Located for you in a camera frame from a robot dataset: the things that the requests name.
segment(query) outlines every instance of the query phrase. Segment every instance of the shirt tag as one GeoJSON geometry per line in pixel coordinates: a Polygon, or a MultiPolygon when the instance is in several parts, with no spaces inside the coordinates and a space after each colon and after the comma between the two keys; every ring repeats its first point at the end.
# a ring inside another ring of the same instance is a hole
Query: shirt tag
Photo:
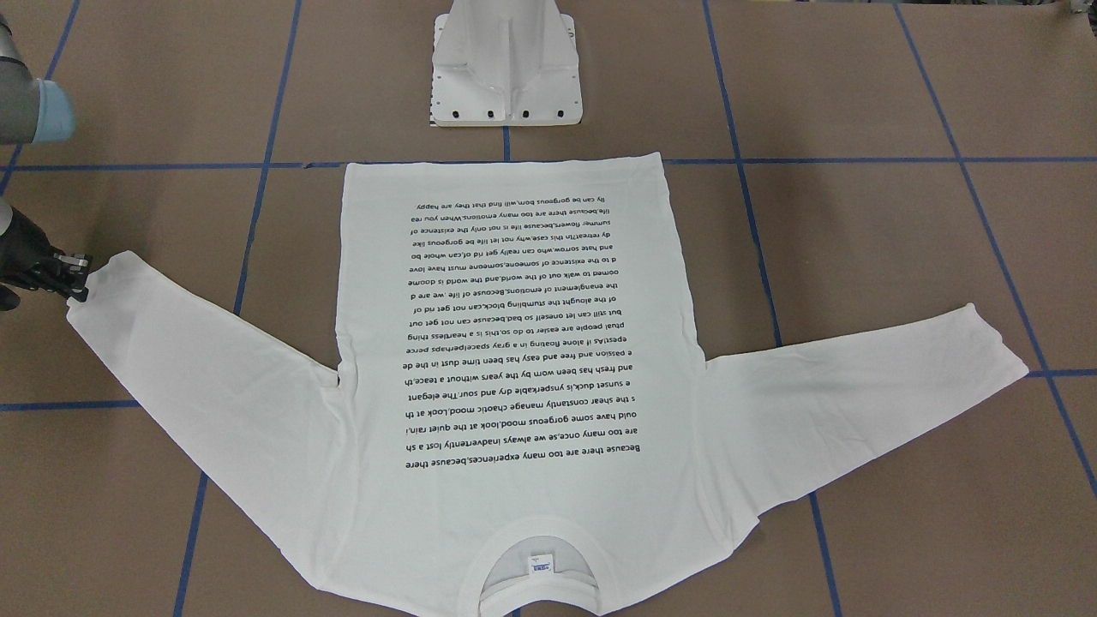
{"type": "Polygon", "coordinates": [[[530,576],[536,574],[552,574],[555,568],[552,563],[552,554],[534,554],[530,557],[530,576]]]}

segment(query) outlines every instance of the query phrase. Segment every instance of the blue tape grid line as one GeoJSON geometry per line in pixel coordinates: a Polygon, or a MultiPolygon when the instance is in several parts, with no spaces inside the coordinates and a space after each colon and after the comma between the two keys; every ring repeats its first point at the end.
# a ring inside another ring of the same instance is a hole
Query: blue tape grid line
{"type": "MultiPolygon", "coordinates": [[[[773,341],[778,347],[782,345],[781,325],[777,316],[777,305],[773,302],[773,292],[769,284],[769,274],[766,270],[766,257],[762,253],[761,237],[758,234],[758,223],[755,218],[754,203],[750,200],[750,188],[747,184],[746,167],[743,154],[739,149],[739,138],[735,131],[735,115],[732,113],[732,101],[727,93],[727,82],[724,80],[724,67],[720,61],[720,47],[716,45],[716,32],[712,25],[712,11],[709,0],[702,0],[704,8],[704,21],[709,30],[709,45],[712,48],[712,59],[716,68],[716,79],[720,82],[720,94],[724,101],[724,114],[727,119],[727,133],[732,139],[732,150],[735,155],[735,168],[739,176],[739,187],[743,190],[743,204],[746,207],[747,222],[750,226],[750,239],[754,240],[755,250],[758,255],[758,273],[761,277],[762,289],[766,292],[766,301],[769,303],[769,315],[773,323],[773,341]]],[[[818,497],[815,492],[807,495],[812,505],[812,518],[815,520],[815,535],[819,543],[819,556],[823,559],[823,570],[826,574],[827,588],[830,592],[830,606],[834,617],[841,617],[841,598],[838,594],[838,583],[834,575],[834,566],[830,563],[830,549],[827,546],[826,528],[823,525],[823,513],[819,509],[818,497]]]]}
{"type": "MultiPolygon", "coordinates": [[[[259,187],[256,190],[256,203],[251,211],[251,224],[248,228],[248,240],[244,247],[244,259],[240,265],[240,280],[236,289],[236,303],[233,313],[240,314],[244,307],[244,293],[248,283],[248,258],[251,255],[251,246],[256,240],[256,227],[259,224],[259,215],[262,212],[263,195],[267,191],[267,178],[271,168],[271,158],[274,154],[274,139],[278,137],[278,123],[282,114],[282,99],[285,97],[285,86],[290,79],[290,65],[293,60],[293,46],[297,38],[297,23],[301,20],[302,0],[296,0],[293,7],[293,20],[290,22],[290,37],[285,48],[285,59],[282,63],[282,77],[279,80],[278,97],[274,100],[274,112],[271,114],[271,128],[267,137],[267,153],[263,155],[262,172],[259,176],[259,187]]],[[[197,545],[199,527],[202,524],[202,508],[205,505],[206,486],[210,476],[203,471],[199,475],[199,487],[194,495],[194,511],[191,514],[191,527],[186,535],[186,549],[183,552],[183,564],[179,572],[179,588],[176,592],[176,606],[173,617],[182,617],[183,605],[186,601],[186,586],[191,577],[191,564],[194,562],[194,548],[197,545]]]]}
{"type": "Polygon", "coordinates": [[[1066,411],[1066,405],[1063,404],[1063,399],[1059,393],[1059,386],[1055,384],[1055,379],[1050,372],[1048,367],[1048,360],[1043,355],[1043,349],[1040,347],[1040,341],[1037,339],[1036,330],[1032,327],[1032,323],[1029,321],[1028,312],[1025,311],[1025,304],[1021,302],[1021,296],[1017,291],[1017,285],[1014,284],[1014,278],[1009,273],[1009,267],[1006,265],[1006,258],[1002,254],[1002,248],[998,246],[997,238],[994,237],[994,231],[991,228],[991,220],[986,215],[986,211],[983,209],[983,202],[979,198],[979,192],[975,190],[975,183],[971,179],[971,173],[968,171],[968,165],[960,154],[960,146],[957,145],[955,136],[952,134],[952,127],[949,126],[949,121],[945,116],[945,109],[941,106],[940,100],[937,98],[937,91],[934,89],[932,82],[929,80],[929,72],[926,71],[926,66],[921,61],[921,54],[918,53],[918,46],[914,43],[914,36],[911,34],[911,29],[906,25],[906,20],[903,18],[903,11],[900,4],[893,4],[892,8],[895,10],[895,16],[898,19],[900,26],[903,29],[903,35],[906,36],[907,45],[911,47],[911,53],[914,55],[914,61],[918,65],[918,71],[921,72],[921,79],[926,83],[926,90],[929,91],[929,98],[934,102],[934,108],[937,110],[937,115],[941,120],[941,126],[945,128],[945,135],[949,139],[949,145],[952,146],[952,154],[955,155],[957,162],[960,165],[960,171],[963,173],[964,182],[968,184],[968,191],[971,193],[971,200],[975,204],[975,210],[979,212],[979,217],[983,223],[983,229],[986,232],[986,237],[991,243],[991,248],[994,250],[994,258],[998,260],[998,268],[1002,269],[1002,276],[1006,280],[1006,285],[1009,288],[1009,293],[1014,299],[1014,305],[1017,307],[1017,313],[1021,317],[1021,322],[1025,324],[1025,330],[1028,333],[1029,340],[1032,344],[1032,348],[1036,351],[1037,360],[1040,362],[1040,369],[1044,371],[1044,379],[1048,382],[1048,388],[1051,390],[1051,395],[1055,400],[1055,406],[1059,408],[1059,415],[1063,418],[1063,425],[1066,427],[1066,433],[1071,438],[1071,442],[1074,445],[1074,451],[1078,457],[1078,461],[1082,463],[1082,469],[1085,471],[1086,479],[1089,480],[1089,489],[1095,496],[1097,496],[1097,478],[1094,476],[1093,467],[1089,464],[1089,459],[1086,457],[1085,449],[1082,447],[1082,440],[1078,438],[1077,431],[1074,429],[1074,423],[1071,420],[1071,414],[1066,411]]]}
{"type": "MultiPolygon", "coordinates": [[[[504,161],[512,162],[510,155],[510,127],[504,126],[504,161]]],[[[939,157],[751,157],[751,158],[665,158],[666,165],[884,165],[884,164],[949,164],[949,162],[1097,162],[1097,156],[1032,156],[1032,157],[964,157],[958,159],[950,156],[939,157]]],[[[301,161],[253,161],[253,162],[120,162],[104,165],[10,165],[11,171],[189,171],[216,169],[325,169],[338,168],[347,164],[358,165],[400,165],[409,160],[318,160],[301,161]]],[[[493,160],[431,160],[438,165],[474,165],[482,162],[498,162],[493,160]]]]}
{"type": "Polygon", "coordinates": [[[186,601],[186,585],[191,580],[191,563],[193,563],[194,546],[199,541],[199,526],[202,524],[202,506],[205,504],[205,490],[210,484],[210,476],[202,472],[199,474],[199,489],[194,495],[194,511],[191,513],[191,526],[186,530],[186,553],[183,556],[183,568],[179,573],[179,588],[176,591],[176,606],[171,612],[172,617],[183,616],[183,603],[186,601]]]}
{"type": "Polygon", "coordinates": [[[140,407],[137,401],[60,401],[55,403],[0,403],[3,412],[63,412],[66,410],[125,410],[140,407]]]}
{"type": "MultiPolygon", "coordinates": [[[[54,57],[49,60],[49,68],[46,69],[46,75],[43,79],[53,79],[54,71],[57,70],[57,64],[61,60],[61,54],[65,53],[65,45],[68,43],[69,33],[72,32],[72,24],[76,22],[76,14],[80,10],[80,0],[72,0],[72,7],[69,9],[68,20],[65,21],[65,29],[61,30],[61,37],[57,41],[57,48],[54,49],[54,57]]],[[[8,182],[11,181],[11,175],[15,172],[15,166],[19,164],[19,157],[23,154],[23,145],[20,144],[15,146],[15,150],[11,153],[11,158],[8,160],[8,167],[3,170],[3,178],[0,178],[0,195],[3,194],[4,190],[8,189],[8,182]]]]}
{"type": "Polygon", "coordinates": [[[1025,379],[1055,379],[1071,377],[1097,377],[1097,369],[1051,369],[1050,371],[1029,371],[1025,379]]]}

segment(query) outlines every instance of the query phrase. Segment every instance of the table surface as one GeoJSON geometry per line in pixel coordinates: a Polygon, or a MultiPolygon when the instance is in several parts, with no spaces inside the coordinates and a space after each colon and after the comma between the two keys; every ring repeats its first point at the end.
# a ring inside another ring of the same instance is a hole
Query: table surface
{"type": "MultiPolygon", "coordinates": [[[[1097,42],[1062,4],[559,0],[586,115],[432,128],[446,0],[3,3],[69,91],[0,149],[57,246],[133,249],[335,366],[346,161],[660,152],[708,357],[974,302],[1031,368],[761,517],[655,615],[1092,615],[1097,42]]],[[[56,296],[0,315],[0,615],[380,616],[309,587],[133,402],[56,296]]],[[[577,615],[542,603],[524,617],[577,615]]]]}

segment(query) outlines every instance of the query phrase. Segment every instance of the white long-sleeve shirt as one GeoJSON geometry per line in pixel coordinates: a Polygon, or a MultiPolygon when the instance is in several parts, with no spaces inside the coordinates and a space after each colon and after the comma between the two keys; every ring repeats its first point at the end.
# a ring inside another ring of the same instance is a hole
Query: white long-sleeve shirt
{"type": "Polygon", "coordinates": [[[658,155],[352,165],[341,236],[338,370],[132,253],[69,321],[310,584],[425,617],[641,602],[1027,372],[971,305],[705,362],[658,155]]]}

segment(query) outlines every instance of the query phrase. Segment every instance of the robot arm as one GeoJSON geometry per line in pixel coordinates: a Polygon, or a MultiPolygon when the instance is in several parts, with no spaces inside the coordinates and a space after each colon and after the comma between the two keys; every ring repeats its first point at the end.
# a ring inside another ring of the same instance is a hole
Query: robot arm
{"type": "MultiPolygon", "coordinates": [[[[25,290],[44,289],[80,302],[88,299],[87,255],[65,255],[41,227],[0,198],[0,282],[25,290]]],[[[0,311],[19,306],[19,296],[0,285],[0,311]]]]}
{"type": "MultiPolygon", "coordinates": [[[[0,144],[35,144],[69,138],[76,125],[72,105],[59,86],[34,79],[0,15],[0,144]]],[[[0,283],[44,289],[83,302],[91,257],[68,256],[49,244],[41,227],[0,199],[0,283]]],[[[0,311],[19,296],[0,284],[0,311]]]]}

